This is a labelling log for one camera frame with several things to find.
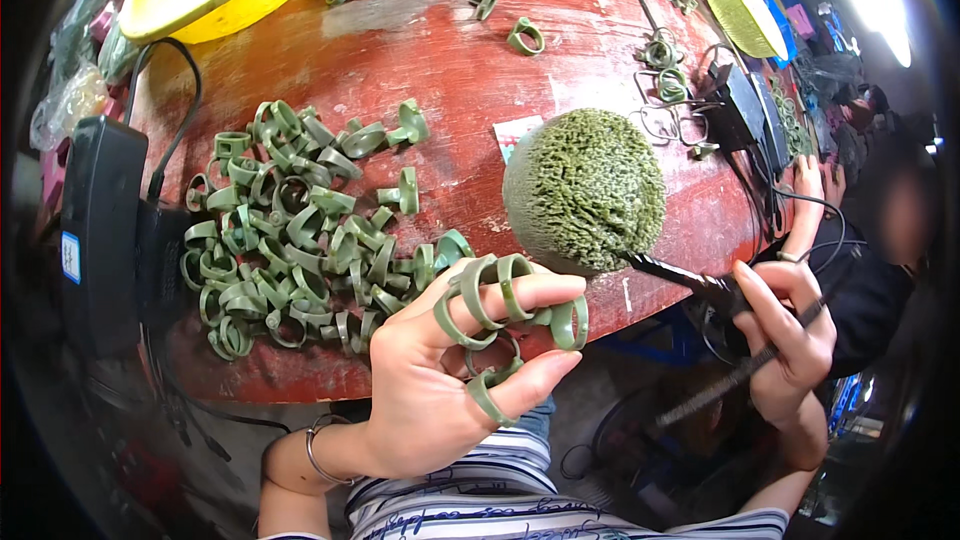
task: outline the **wrist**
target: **wrist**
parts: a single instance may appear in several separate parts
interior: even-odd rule
[[[801,471],[820,467],[827,456],[827,416],[813,392],[808,392],[789,417],[770,422],[780,432],[787,465]]]
[[[318,431],[313,438],[313,455],[319,467],[339,480],[370,475],[373,467],[366,427],[367,422],[333,424]]]

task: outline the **hand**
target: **hand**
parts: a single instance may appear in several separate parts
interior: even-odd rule
[[[368,462],[358,473],[380,478],[410,478],[443,469],[473,450],[498,427],[467,393],[464,348],[447,336],[433,316],[433,306],[450,277],[471,261],[461,258],[413,303],[384,323],[370,341],[373,405],[362,432]],[[513,281],[513,293],[526,311],[570,301],[584,293],[586,282],[534,265],[537,273]],[[507,317],[498,284],[480,287],[486,313]],[[480,324],[463,298],[449,301],[450,315],[468,335]],[[485,363],[477,355],[478,368]],[[540,403],[561,378],[580,362],[579,352],[540,354],[503,383],[489,390],[498,408],[516,418]]]
[[[824,199],[823,179],[816,156],[797,155],[793,164],[793,191],[802,197]],[[795,200],[794,213],[797,218],[820,222],[824,206],[812,200]]]
[[[824,307],[805,330],[780,301],[788,298],[801,313],[820,297],[820,285],[806,263],[762,262],[750,269],[738,261],[733,276],[753,309],[733,318],[747,337],[750,354],[768,342],[779,349],[750,378],[750,397],[763,418],[783,431],[795,423],[801,403],[831,370],[834,320]]]
[[[843,202],[844,193],[847,191],[847,174],[844,172],[843,165],[825,162],[821,165],[823,172],[823,196],[826,202],[837,209]]]

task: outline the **workbench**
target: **workbench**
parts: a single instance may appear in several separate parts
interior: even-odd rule
[[[683,16],[665,0],[647,0],[660,26],[676,33],[680,64],[694,84],[722,41],[704,0]],[[345,186],[357,212],[376,209],[376,189],[396,186],[415,166],[420,212],[388,224],[397,255],[433,243],[451,228],[478,255],[522,252],[501,200],[504,171],[495,123],[533,115],[549,120],[581,107],[627,115],[640,108],[634,59],[652,28],[637,0],[499,0],[488,19],[472,18],[466,0],[289,0],[236,34],[190,47],[203,75],[203,102],[166,173],[163,198],[183,203],[186,183],[210,161],[213,135],[243,130],[258,104],[283,99],[294,109],[316,106],[334,132],[359,117],[364,125],[397,125],[397,107],[416,99],[432,137],[388,148],[360,163],[361,180]],[[506,42],[526,16],[546,50],[526,57]],[[173,138],[193,95],[182,57],[160,47],[139,79],[131,124],[150,138],[147,172]],[[759,229],[738,178],[719,154],[691,160],[678,142],[654,148],[667,190],[666,221],[656,258],[705,272],[725,272],[749,259]],[[144,176],[144,185],[149,180]],[[678,302],[689,291],[623,270],[588,280],[589,339],[596,340]],[[371,376],[339,343],[301,350],[258,338],[249,356],[218,358],[196,308],[169,336],[174,368],[190,393],[207,400],[312,403],[370,396]],[[521,342],[531,358],[549,347]]]

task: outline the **woman's left hand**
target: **woman's left hand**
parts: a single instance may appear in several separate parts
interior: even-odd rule
[[[464,348],[440,328],[433,306],[450,277],[470,258],[461,258],[409,306],[373,335],[369,357],[372,411],[358,447],[366,455],[358,473],[378,478],[411,478],[443,469],[473,450],[498,424],[467,392]],[[573,300],[586,282],[534,265],[537,273],[513,280],[513,294],[525,311]],[[493,320],[507,317],[498,284],[480,287],[484,310]],[[467,335],[481,331],[463,297],[449,301],[450,316]],[[544,402],[561,378],[580,363],[579,352],[540,354],[489,390],[507,417],[516,418]]]

